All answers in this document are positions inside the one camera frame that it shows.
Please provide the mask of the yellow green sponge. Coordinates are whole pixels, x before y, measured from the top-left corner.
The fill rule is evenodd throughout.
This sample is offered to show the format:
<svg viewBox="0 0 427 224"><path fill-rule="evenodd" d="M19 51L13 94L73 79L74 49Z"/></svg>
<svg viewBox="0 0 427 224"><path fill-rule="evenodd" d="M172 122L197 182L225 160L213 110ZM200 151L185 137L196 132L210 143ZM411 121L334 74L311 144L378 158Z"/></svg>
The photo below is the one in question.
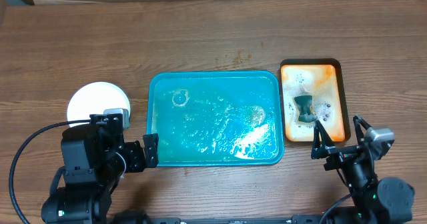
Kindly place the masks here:
<svg viewBox="0 0 427 224"><path fill-rule="evenodd" d="M317 117L314 113L312 103L313 98L311 95L300 95L294 98L295 104L298 108L298 121L302 123L312 123Z"/></svg>

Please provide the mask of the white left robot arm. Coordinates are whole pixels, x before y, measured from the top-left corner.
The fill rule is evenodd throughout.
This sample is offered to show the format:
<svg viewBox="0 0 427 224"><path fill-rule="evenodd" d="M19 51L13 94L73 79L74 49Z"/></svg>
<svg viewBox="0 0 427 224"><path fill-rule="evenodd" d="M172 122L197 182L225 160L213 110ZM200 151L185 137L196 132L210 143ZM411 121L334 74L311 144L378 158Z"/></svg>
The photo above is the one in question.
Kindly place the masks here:
<svg viewBox="0 0 427 224"><path fill-rule="evenodd" d="M72 121L62 133L64 165L57 170L43 204L45 223L106 223L111 195L126 173L159 163L156 133L126 142L124 116L91 115Z"/></svg>

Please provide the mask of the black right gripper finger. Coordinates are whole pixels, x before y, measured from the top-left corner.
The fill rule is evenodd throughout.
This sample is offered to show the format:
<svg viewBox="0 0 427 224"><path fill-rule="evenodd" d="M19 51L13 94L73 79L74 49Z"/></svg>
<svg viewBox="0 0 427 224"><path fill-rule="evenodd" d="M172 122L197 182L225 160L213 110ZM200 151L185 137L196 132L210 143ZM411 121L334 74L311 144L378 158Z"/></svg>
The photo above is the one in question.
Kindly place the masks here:
<svg viewBox="0 0 427 224"><path fill-rule="evenodd" d="M336 146L319 120L314 123L314 140L312 143L312 159L327 158Z"/></svg>
<svg viewBox="0 0 427 224"><path fill-rule="evenodd" d="M363 118L361 118L359 115L355 115L353 117L353 123L356 133L356 138L359 146L367 146L368 142L365 140L364 133L362 131L362 128L364 128L366 131L371 128L371 125L368 124Z"/></svg>

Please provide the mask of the white plate with brown smears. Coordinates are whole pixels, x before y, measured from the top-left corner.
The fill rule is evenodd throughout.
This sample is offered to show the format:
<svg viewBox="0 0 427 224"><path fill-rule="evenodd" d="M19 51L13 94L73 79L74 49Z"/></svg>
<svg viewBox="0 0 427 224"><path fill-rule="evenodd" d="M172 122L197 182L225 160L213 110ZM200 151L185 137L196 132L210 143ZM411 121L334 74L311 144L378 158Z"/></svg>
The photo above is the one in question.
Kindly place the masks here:
<svg viewBox="0 0 427 224"><path fill-rule="evenodd" d="M67 106L67 120L89 119L91 114L123 115L123 128L130 126L131 105L125 92L108 82L90 83L74 93Z"/></svg>

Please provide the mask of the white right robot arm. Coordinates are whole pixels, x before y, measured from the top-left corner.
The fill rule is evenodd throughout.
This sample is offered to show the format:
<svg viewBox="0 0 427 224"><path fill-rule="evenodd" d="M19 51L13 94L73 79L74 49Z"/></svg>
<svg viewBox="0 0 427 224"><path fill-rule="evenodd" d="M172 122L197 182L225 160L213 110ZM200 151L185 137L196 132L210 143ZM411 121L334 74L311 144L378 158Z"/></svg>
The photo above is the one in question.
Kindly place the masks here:
<svg viewBox="0 0 427 224"><path fill-rule="evenodd" d="M336 201L319 223L407 223L412 220L413 186L397 177L378 179L375 162L395 141L394 132L374 128L363 118L353 118L357 144L335 146L320 121L314 124L312 159L325 159L324 169L337 171L349 194Z"/></svg>

